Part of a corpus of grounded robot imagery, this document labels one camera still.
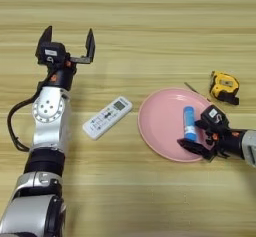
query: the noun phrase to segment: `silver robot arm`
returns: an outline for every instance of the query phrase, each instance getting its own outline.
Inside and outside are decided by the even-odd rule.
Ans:
[[[29,150],[29,157],[0,221],[0,237],[63,236],[66,206],[62,198],[62,173],[70,136],[69,90],[76,65],[93,61],[95,43],[90,30],[86,57],[75,58],[70,57],[63,44],[51,42],[51,36],[52,27],[48,27],[36,51],[38,63],[47,66],[48,76],[49,72],[52,74],[39,85],[40,92],[33,99],[32,146],[27,148],[20,143],[9,128],[15,146]]]
[[[0,232],[62,236],[66,206],[61,198],[61,175],[68,150],[68,91],[44,87],[32,108],[36,128],[30,159],[4,212]]]

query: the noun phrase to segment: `pink plate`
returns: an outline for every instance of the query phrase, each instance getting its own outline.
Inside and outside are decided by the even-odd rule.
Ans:
[[[145,142],[165,158],[192,162],[202,159],[180,147],[184,137],[183,109],[193,106],[196,120],[211,103],[203,96],[186,89],[169,88],[150,95],[141,105],[138,116],[140,133]],[[205,136],[197,129],[197,142],[205,145]]]

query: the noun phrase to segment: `yellow tape measure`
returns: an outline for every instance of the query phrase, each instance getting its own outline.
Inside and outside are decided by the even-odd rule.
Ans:
[[[236,94],[239,90],[238,80],[226,73],[213,71],[211,74],[210,94],[216,99],[233,105],[239,104]]]

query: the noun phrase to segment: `cable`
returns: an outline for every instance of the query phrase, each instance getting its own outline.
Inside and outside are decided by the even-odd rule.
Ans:
[[[12,116],[22,107],[27,106],[29,104],[32,104],[35,102],[35,100],[38,98],[42,88],[44,87],[44,85],[51,79],[51,77],[57,72],[57,69],[54,69],[52,71],[48,72],[47,77],[39,84],[37,91],[35,92],[35,94],[29,98],[26,99],[18,104],[16,104],[9,112],[8,117],[7,117],[7,127],[12,139],[13,144],[15,145],[15,147],[22,152],[28,152],[29,151],[29,147],[27,147],[26,145],[22,144],[18,139],[18,137],[14,134],[13,128],[12,128]]]

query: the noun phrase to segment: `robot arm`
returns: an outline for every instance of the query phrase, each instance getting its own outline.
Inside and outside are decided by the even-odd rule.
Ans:
[[[48,68],[48,78],[39,84],[37,95],[27,100],[33,101],[35,119],[32,146],[28,149],[18,141],[9,126],[15,146],[22,151],[29,150],[29,157],[1,219],[1,237],[63,236],[66,206],[62,198],[62,173],[68,151],[69,90],[76,65],[93,61],[95,43],[90,30],[87,56],[74,58],[63,44],[52,42],[51,36],[52,27],[48,27],[36,51],[38,63]]]
[[[179,139],[178,143],[189,152],[202,155],[211,161],[215,156],[228,158],[230,155],[245,160],[256,167],[256,131],[234,130],[229,128],[226,115],[216,106],[211,105],[201,114],[196,126],[205,130],[206,143],[210,148],[188,139]]]

